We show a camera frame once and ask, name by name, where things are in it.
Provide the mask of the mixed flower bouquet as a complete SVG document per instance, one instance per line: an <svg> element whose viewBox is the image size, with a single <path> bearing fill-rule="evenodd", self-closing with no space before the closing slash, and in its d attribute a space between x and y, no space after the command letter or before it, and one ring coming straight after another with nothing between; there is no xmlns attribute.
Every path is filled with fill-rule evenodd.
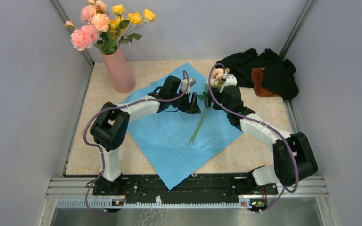
<svg viewBox="0 0 362 226"><path fill-rule="evenodd" d="M199 133L199 131L204 123L204 120L209 113L209 107L207 107L206 103L205 103L206 99L209 96L209 87L208 87L209 84L214 88L220 88L225 83L225 79L223 79L222 76L227 75L229 72L230 72L229 68L226 68L226 69L216 68L211 75L212 78L210 80L206 81L205 90L203 91L202 94L198 95L198 98L204 102L205 109L201 115L201 118L197 124L197 127L196 127L192 137L189 140L188 146L191 145L195 141L197 134Z"/></svg>

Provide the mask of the blue wrapping paper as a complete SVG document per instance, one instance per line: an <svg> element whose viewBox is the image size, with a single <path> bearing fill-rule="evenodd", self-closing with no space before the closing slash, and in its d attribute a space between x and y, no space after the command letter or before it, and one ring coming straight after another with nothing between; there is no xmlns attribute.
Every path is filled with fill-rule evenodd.
<svg viewBox="0 0 362 226"><path fill-rule="evenodd" d="M211 109L189 144L200 118L200 114L170 107L130 122L120 147L122 173L148 173L143 166L148 161L167 189L172 190L242 135L230 125L226 112Z"/></svg>

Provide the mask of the yellow rose stem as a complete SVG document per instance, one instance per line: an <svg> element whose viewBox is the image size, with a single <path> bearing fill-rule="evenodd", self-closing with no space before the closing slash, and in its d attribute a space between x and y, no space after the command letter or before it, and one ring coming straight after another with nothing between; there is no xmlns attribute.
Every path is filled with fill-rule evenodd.
<svg viewBox="0 0 362 226"><path fill-rule="evenodd" d="M109 44L118 48L120 44L129 44L139 40L142 35L135 32L136 29L145 24L156 21L156 14L149 9L140 12L125 14L125 7L122 4L112 7L114 19L110 19Z"/></svg>

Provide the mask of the pink double rose stem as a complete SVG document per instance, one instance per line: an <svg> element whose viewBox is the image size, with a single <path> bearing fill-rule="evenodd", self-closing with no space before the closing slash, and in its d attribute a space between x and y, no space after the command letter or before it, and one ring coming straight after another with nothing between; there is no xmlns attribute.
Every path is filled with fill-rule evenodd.
<svg viewBox="0 0 362 226"><path fill-rule="evenodd" d="M101 0L88 0L80 12L85 23L81 30L89 34L91 43L104 55L116 52L115 38L118 22L108 16L107 6Z"/></svg>

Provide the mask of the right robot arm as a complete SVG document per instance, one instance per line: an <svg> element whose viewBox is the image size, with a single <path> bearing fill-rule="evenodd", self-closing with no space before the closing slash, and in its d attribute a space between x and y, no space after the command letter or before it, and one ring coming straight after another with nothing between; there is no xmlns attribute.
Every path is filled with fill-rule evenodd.
<svg viewBox="0 0 362 226"><path fill-rule="evenodd" d="M292 186L318 171L308 137L302 132L285 132L265 122L244 105L238 86L221 89L205 85L205 92L206 108L224 110L232 126L254 136L272 150L273 164L251 171L252 177L247 180L250 193L259 194L266 184Z"/></svg>

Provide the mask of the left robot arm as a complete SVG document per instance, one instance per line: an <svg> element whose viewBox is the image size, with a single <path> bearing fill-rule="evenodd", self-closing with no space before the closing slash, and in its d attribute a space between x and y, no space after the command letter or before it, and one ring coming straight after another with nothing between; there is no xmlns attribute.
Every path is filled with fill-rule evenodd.
<svg viewBox="0 0 362 226"><path fill-rule="evenodd" d="M141 117L160 113L168 107L175 107L187 114L201 112L197 104L197 93L191 92L196 80L183 71L183 77L168 76L162 86L134 102L115 105L107 102L102 109L88 122L93 143L87 145L99 149L101 171L99 180L104 189L111 195L121 192L121 169L119 148L122 145L129 123Z"/></svg>

